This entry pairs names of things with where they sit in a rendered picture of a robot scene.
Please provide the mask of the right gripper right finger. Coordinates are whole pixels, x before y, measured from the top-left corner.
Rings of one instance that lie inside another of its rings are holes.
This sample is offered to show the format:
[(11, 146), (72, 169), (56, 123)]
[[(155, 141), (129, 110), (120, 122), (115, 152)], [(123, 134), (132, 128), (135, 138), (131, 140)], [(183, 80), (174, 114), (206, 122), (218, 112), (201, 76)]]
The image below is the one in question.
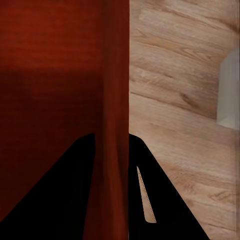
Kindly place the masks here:
[[(145, 220), (137, 167), (156, 223)], [(129, 134), (128, 240), (210, 240), (145, 142)]]

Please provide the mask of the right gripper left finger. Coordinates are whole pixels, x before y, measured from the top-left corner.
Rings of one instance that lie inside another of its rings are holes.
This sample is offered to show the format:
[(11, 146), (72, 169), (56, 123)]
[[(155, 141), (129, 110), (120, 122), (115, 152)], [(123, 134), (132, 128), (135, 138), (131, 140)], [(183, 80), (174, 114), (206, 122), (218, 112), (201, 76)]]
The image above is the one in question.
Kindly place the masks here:
[(95, 134), (77, 139), (0, 222), (0, 240), (83, 240)]

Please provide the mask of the storage box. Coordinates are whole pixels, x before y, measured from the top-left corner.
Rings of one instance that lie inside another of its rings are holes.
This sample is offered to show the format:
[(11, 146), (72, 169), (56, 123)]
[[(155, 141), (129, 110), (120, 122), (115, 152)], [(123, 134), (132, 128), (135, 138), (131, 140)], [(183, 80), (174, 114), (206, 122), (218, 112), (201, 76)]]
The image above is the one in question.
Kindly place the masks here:
[(79, 138), (82, 240), (129, 240), (130, 0), (0, 0), (0, 223)]

